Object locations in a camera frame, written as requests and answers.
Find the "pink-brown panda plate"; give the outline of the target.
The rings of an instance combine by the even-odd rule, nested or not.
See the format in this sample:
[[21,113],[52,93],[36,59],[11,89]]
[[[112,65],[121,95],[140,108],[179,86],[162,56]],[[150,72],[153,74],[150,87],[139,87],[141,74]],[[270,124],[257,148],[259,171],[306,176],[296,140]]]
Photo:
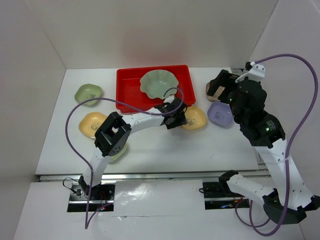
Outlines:
[[205,87],[206,98],[207,98],[210,102],[216,102],[216,101],[220,102],[220,100],[218,99],[218,97],[223,93],[223,91],[225,90],[225,87],[219,86],[218,89],[217,89],[217,91],[214,93],[213,96],[210,96],[210,95],[208,94],[209,88],[210,88],[210,83],[208,82],[208,83],[206,84],[206,87]]

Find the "yellow panda plate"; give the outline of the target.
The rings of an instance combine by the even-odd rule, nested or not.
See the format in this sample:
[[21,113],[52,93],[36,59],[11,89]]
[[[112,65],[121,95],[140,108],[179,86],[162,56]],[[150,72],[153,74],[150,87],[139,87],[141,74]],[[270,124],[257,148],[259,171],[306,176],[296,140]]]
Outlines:
[[95,133],[107,119],[107,116],[100,112],[88,113],[79,123],[79,131],[88,138],[94,139]]
[[187,123],[182,125],[182,127],[185,130],[198,130],[207,124],[207,117],[205,116],[205,113],[197,106],[189,106],[184,114]]

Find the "purple panda plate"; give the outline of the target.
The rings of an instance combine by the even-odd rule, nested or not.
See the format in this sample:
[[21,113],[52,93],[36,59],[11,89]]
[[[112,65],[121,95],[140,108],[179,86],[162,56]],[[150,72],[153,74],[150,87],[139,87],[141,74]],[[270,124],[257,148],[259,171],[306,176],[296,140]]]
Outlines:
[[207,110],[207,117],[210,122],[223,128],[229,128],[234,123],[230,106],[220,101],[211,103]]

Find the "large green scalloped bowl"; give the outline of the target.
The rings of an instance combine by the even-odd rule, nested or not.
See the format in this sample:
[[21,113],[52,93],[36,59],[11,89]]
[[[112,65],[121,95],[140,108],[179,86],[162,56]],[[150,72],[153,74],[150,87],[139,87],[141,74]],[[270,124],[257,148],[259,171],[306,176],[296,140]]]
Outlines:
[[177,93],[178,85],[175,75],[163,69],[151,70],[140,79],[140,91],[150,99],[166,99]]

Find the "green panda plate front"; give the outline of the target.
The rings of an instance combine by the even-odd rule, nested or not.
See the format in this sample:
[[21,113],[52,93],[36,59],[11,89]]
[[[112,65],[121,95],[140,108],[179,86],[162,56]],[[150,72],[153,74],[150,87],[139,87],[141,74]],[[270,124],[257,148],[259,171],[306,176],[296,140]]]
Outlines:
[[109,159],[108,163],[109,163],[109,164],[112,164],[112,163],[114,163],[117,159],[119,159],[119,158],[126,152],[127,147],[128,147],[128,144],[126,143],[126,144],[124,145],[123,149],[122,149],[120,152],[118,152],[116,155],[112,156],[112,157]]

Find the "green panda plate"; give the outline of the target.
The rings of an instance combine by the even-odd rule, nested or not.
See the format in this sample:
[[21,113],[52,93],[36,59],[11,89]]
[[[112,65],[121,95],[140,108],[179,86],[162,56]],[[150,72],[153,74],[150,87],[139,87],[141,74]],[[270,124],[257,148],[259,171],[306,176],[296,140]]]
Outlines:
[[112,163],[114,163],[117,159],[119,159],[119,158],[126,152],[127,147],[128,147],[128,144],[126,143],[126,144],[124,145],[123,149],[122,149],[120,152],[118,152],[116,155],[112,156],[112,157],[109,159],[108,163],[109,163],[109,164],[112,164]]
[[74,95],[74,99],[77,103],[81,103],[85,100],[100,98],[103,95],[103,90],[100,86],[87,83],[81,85]]

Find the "green panda plate back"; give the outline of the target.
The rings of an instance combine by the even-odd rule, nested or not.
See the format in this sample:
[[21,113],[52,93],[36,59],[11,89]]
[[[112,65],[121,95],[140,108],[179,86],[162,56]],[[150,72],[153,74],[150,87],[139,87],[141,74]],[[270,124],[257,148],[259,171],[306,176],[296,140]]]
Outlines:
[[81,85],[74,95],[74,99],[77,103],[81,103],[85,100],[100,98],[103,95],[103,90],[100,86],[87,83]]

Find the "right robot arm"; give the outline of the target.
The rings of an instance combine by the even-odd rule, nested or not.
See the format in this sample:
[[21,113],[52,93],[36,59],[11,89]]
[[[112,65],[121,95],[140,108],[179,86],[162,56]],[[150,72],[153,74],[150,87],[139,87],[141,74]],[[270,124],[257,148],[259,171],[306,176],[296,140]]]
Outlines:
[[308,211],[320,207],[320,198],[311,193],[302,180],[291,156],[286,156],[287,140],[280,121],[265,111],[267,93],[261,83],[251,79],[237,82],[238,76],[221,70],[208,84],[207,95],[222,87],[218,100],[230,107],[233,119],[251,146],[263,159],[275,187],[267,187],[229,170],[218,180],[223,196],[242,195],[263,207],[274,223],[285,211],[284,225],[298,224]]

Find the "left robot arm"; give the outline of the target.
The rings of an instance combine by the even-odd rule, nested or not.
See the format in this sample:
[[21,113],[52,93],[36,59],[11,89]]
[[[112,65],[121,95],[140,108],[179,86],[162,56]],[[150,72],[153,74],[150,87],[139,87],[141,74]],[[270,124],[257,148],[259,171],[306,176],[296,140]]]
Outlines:
[[187,108],[180,98],[170,96],[147,111],[127,115],[112,112],[94,134],[95,151],[79,179],[81,194],[88,200],[97,197],[108,163],[125,148],[129,136],[152,127],[166,126],[170,130],[185,125]]

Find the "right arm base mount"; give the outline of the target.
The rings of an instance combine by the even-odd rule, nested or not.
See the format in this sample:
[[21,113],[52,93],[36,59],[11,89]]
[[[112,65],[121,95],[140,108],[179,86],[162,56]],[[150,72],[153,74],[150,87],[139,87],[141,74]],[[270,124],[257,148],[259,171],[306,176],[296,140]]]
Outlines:
[[204,197],[205,210],[249,208],[249,200],[233,192],[223,192],[218,182],[203,182],[198,190]]

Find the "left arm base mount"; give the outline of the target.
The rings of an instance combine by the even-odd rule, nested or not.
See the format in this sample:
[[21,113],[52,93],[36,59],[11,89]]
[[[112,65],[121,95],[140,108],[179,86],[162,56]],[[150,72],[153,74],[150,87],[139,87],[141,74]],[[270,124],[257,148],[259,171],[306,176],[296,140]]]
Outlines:
[[[62,181],[62,186],[69,190],[67,212],[84,213],[86,211],[88,196],[81,189],[79,183],[74,178],[67,177]],[[97,192],[91,194],[88,211],[113,212],[115,188],[114,182],[103,183]]]

